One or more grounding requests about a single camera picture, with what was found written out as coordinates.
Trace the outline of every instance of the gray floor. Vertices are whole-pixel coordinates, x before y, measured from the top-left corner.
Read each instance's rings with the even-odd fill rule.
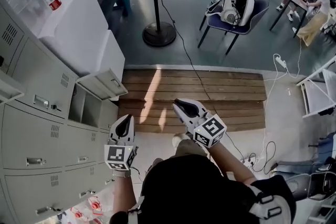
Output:
[[[154,22],[153,0],[130,0],[132,13],[123,20],[117,41],[126,57],[126,65],[189,65],[182,40],[164,48],[152,48],[142,40],[142,30]],[[278,12],[275,7],[281,0],[270,0],[269,10],[247,36],[240,36],[228,56],[225,51],[234,38],[233,34],[224,36],[224,32],[210,29],[200,49],[197,44],[202,36],[198,28],[204,16],[205,8],[211,0],[163,0],[176,27],[185,41],[186,49],[194,65],[275,70],[273,54],[278,53],[287,62],[291,73],[297,73],[299,57],[299,39],[293,38],[291,28],[298,20],[290,23],[286,14],[279,20],[273,31],[269,27]],[[167,12],[159,3],[161,21],[171,22]],[[306,48],[302,43],[300,73],[309,74],[329,60],[336,53],[335,45],[324,42],[319,36]]]

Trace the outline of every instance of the locker vent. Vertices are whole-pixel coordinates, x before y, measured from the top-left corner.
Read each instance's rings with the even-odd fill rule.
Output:
[[[59,132],[59,126],[53,124],[51,126],[51,134],[50,134],[50,136],[53,137],[53,138],[58,138],[58,132]]]
[[[68,87],[68,82],[69,82],[69,77],[63,73],[62,79],[61,79],[61,85],[64,86],[65,88]]]
[[[51,186],[52,187],[58,186],[58,175],[51,176],[50,179],[51,179]]]
[[[8,24],[6,30],[2,34],[2,39],[10,46],[17,34],[17,30],[10,23]]]

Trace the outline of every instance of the shoe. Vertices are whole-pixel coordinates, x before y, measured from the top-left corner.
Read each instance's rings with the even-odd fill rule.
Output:
[[[283,7],[283,6],[281,6],[281,5],[280,5],[280,6],[278,6],[278,7],[276,7],[277,11],[279,11],[279,12],[280,12],[280,11],[282,11],[282,9],[283,9],[283,8],[284,8],[284,7]]]
[[[293,21],[293,13],[287,13],[287,17],[288,17],[290,22]]]
[[[173,136],[173,139],[172,139],[172,144],[173,144],[173,147],[175,149],[175,152],[177,150],[177,147],[179,145],[179,143],[182,141],[182,140],[185,140],[185,139],[190,139],[189,136],[187,136],[186,134],[175,134]]]
[[[294,12],[294,15],[295,15],[298,19],[300,19],[300,15],[299,15],[297,12]]]

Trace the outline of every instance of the black shirt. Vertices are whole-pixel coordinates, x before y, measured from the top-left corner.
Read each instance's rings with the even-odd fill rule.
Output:
[[[291,191],[282,176],[252,183],[265,194],[282,196],[296,212]],[[244,210],[245,200],[255,195],[243,183],[223,177],[209,159],[199,155],[175,157],[158,163],[143,183],[138,221],[142,223],[259,223]],[[118,212],[111,224],[125,224],[128,216]]]

